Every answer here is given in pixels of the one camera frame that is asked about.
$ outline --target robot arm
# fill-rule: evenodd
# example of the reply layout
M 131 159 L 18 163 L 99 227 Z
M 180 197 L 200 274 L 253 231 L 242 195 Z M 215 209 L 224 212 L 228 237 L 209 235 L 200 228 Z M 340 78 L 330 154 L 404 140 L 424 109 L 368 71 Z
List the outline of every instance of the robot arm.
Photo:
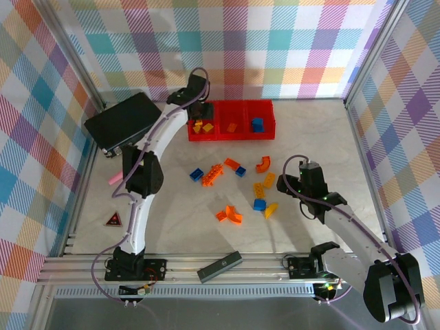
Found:
M 334 242 L 323 243 L 311 249 L 304 261 L 306 268 L 317 275 L 332 273 L 343 278 L 363 294 L 371 315 L 380 322 L 418 311 L 424 305 L 424 293 L 417 260 L 409 253 L 399 254 L 376 237 L 342 196 L 329 192 L 318 163 L 300 162 L 299 169 L 300 177 L 280 175 L 278 191 L 299 198 L 300 207 L 306 205 L 357 256 L 353 258 Z
M 159 185 L 162 185 L 164 178 L 162 170 L 160 170 L 160 159 L 162 157 L 162 154 L 164 153 L 166 146 L 168 146 L 176 132 L 181 127 L 185 126 L 188 121 L 187 111 L 180 111 L 167 117 L 176 107 L 176 104 L 168 104 L 165 106 L 162 115 L 151 129 L 151 131 L 153 131 L 157 127 L 157 131 L 155 132 L 155 135 L 150 142 L 147 141 L 147 137 L 144 137 L 137 143 L 136 148 L 123 151 L 123 155 L 126 156 L 123 156 L 124 173 L 128 172 L 131 169 L 133 156 L 135 155 L 135 158 L 137 158 L 137 151 L 142 150 L 142 147 L 148 142 L 150 144 L 148 147 L 149 152 L 144 158 L 144 165 L 140 165 L 139 172 L 141 172 L 148 166 L 146 165 L 146 162 L 148 162 L 148 164 L 150 164 L 152 168 L 152 171 L 150 173 L 153 174 L 153 176 L 149 177 L 149 179 L 152 183 L 157 184 L 158 188 L 160 188 Z M 153 203 L 154 196 L 159 190 L 156 188 L 152 189 L 151 191 L 142 192 L 141 189 L 137 189 L 136 181 L 139 182 L 139 185 L 144 184 L 144 181 L 146 180 L 143 180 L 143 178 L 144 177 L 140 177 L 140 175 L 137 176 L 136 173 L 134 173 L 133 179 L 127 182 L 127 188 L 129 189 L 129 192 L 131 192 L 131 194 L 138 201 L 135 210 L 132 230 L 129 230 L 127 228 L 127 232 L 129 233 L 129 235 L 124 243 L 122 243 L 122 245 L 120 246 L 121 250 L 128 254 L 138 255 L 141 252 L 143 253 L 145 250 L 146 222 L 148 220 L 150 207 Z
M 188 119 L 213 118 L 212 105 L 204 103 L 209 94 L 208 78 L 194 75 L 194 71 L 188 86 L 168 97 L 164 111 L 150 131 L 135 146 L 122 149 L 123 183 L 128 193 L 113 196 L 130 196 L 132 208 L 127 216 L 130 221 L 125 221 L 126 236 L 113 251 L 106 279 L 136 281 L 143 278 L 146 223 L 154 196 L 164 182 L 160 166 L 162 154 Z

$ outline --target orange curved brick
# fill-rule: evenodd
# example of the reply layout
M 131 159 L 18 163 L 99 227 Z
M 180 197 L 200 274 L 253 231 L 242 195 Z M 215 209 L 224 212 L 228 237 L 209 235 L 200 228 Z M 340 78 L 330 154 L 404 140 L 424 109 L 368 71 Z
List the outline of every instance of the orange curved brick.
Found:
M 228 216 L 229 220 L 231 220 L 231 222 L 237 225 L 241 225 L 241 222 L 243 221 L 243 215 L 235 212 L 234 206 L 226 206 L 226 215 Z
M 269 169 L 269 167 L 270 167 L 270 157 L 264 156 L 261 158 L 261 164 L 257 164 L 255 166 L 255 169 L 257 173 L 264 173 Z

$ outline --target checkered wall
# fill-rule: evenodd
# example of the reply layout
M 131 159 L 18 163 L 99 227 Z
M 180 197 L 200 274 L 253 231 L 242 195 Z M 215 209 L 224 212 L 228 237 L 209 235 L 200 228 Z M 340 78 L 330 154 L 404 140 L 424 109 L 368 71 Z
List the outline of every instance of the checkered wall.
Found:
M 197 66 L 212 99 L 341 97 L 392 2 L 51 1 L 110 103 L 164 100 Z
M 412 0 L 351 113 L 399 251 L 440 326 L 440 0 Z
M 56 253 L 95 109 L 30 0 L 0 0 L 0 329 L 22 329 Z

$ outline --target lego brick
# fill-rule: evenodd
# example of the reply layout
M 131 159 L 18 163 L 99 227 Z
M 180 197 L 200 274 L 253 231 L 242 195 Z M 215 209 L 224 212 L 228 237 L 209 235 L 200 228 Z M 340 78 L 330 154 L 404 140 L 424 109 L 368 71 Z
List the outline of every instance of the lego brick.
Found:
M 263 119 L 262 118 L 252 119 L 252 125 L 263 126 Z
M 225 163 L 226 166 L 229 166 L 231 169 L 236 171 L 240 167 L 240 163 L 237 163 L 231 158 L 226 158 Z
M 234 133 L 236 128 L 237 128 L 237 124 L 231 122 L 228 128 L 226 129 L 226 131 L 229 133 Z
M 254 133 L 264 133 L 264 127 L 261 125 L 252 125 L 252 131 Z
M 190 174 L 190 177 L 194 182 L 199 181 L 203 176 L 204 172 L 200 168 L 196 168 L 196 170 Z
M 272 187 L 272 184 L 274 184 L 274 181 L 275 181 L 275 174 L 269 172 L 266 175 L 266 178 L 264 179 L 263 187 L 270 189 Z
M 214 165 L 208 174 L 201 178 L 201 185 L 203 187 L 214 186 L 214 181 L 220 174 L 223 174 L 223 165 Z
M 265 212 L 264 212 L 264 216 L 265 216 L 265 218 L 266 219 L 269 219 L 269 217 L 272 215 L 272 213 L 274 213 L 275 212 L 275 210 L 278 208 L 278 203 L 272 203 L 272 204 L 270 204 L 267 208 L 266 208 L 266 210 L 265 210 Z
M 237 170 L 235 171 L 235 174 L 237 174 L 239 177 L 243 177 L 245 173 L 246 173 L 246 169 L 241 166 L 238 167 Z
M 226 206 L 226 215 L 228 216 L 229 220 L 231 220 L 231 222 L 237 225 L 241 225 L 241 222 L 243 221 L 243 215 L 237 213 L 234 206 Z
M 255 193 L 255 197 L 258 199 L 263 199 L 264 197 L 266 197 L 264 193 L 263 185 L 260 182 L 254 184 L 254 193 Z
M 203 126 L 203 130 L 205 131 L 205 133 L 208 133 L 211 131 L 211 129 L 214 128 L 214 125 L 212 125 L 210 122 L 207 123 L 205 126 Z
M 264 211 L 266 209 L 266 201 L 264 199 L 255 199 L 254 200 L 254 210 L 255 211 Z
M 264 156 L 261 158 L 261 164 L 255 166 L 257 173 L 264 173 L 270 167 L 270 156 Z
M 224 219 L 226 219 L 228 216 L 226 215 L 225 211 L 220 211 L 215 215 L 216 218 L 218 218 L 218 220 L 220 222 L 222 222 Z

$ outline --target orange lego brick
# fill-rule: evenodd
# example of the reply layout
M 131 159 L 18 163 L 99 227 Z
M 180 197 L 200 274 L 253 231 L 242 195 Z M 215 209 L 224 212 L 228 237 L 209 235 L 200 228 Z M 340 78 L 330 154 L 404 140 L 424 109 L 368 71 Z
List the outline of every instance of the orange lego brick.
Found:
M 237 224 L 237 225 L 241 225 L 241 222 L 243 221 L 243 215 L 242 214 L 238 214 L 235 211 L 235 207 L 234 206 L 226 206 L 226 215 L 228 216 L 229 220 L 231 220 L 231 222 Z
M 209 133 L 213 128 L 214 126 L 210 122 L 203 126 L 203 130 L 205 131 L 205 133 Z
M 255 166 L 255 169 L 257 173 L 264 173 L 269 169 L 269 167 L 270 167 L 270 157 L 264 156 L 261 158 L 261 164 L 257 164 Z
M 274 184 L 275 174 L 269 172 L 264 179 L 263 186 L 264 188 L 270 189 L 272 184 Z
M 236 128 L 237 128 L 237 124 L 235 124 L 234 122 L 231 122 L 229 124 L 228 128 L 226 129 L 226 131 L 229 133 L 234 133 Z
M 236 170 L 240 167 L 240 164 L 237 163 L 236 161 L 234 161 L 234 160 L 231 159 L 231 158 L 226 158 L 226 160 L 225 160 L 225 165 L 226 165 L 226 166 L 229 166 L 229 167 L 232 168 L 234 171 L 236 171 Z
M 226 212 L 225 211 L 220 211 L 219 213 L 217 213 L 216 215 L 215 215 L 215 217 L 216 218 L 218 218 L 218 220 L 220 221 L 220 222 L 222 222 L 224 219 L 226 219 L 228 216 L 226 215 Z
M 264 197 L 266 197 L 263 185 L 260 182 L 254 184 L 254 193 L 257 199 L 263 199 Z
M 223 174 L 223 165 L 214 165 L 213 167 L 211 167 L 211 170 L 208 172 L 208 174 L 201 178 L 201 185 L 203 187 L 214 186 L 214 180 L 220 174 Z

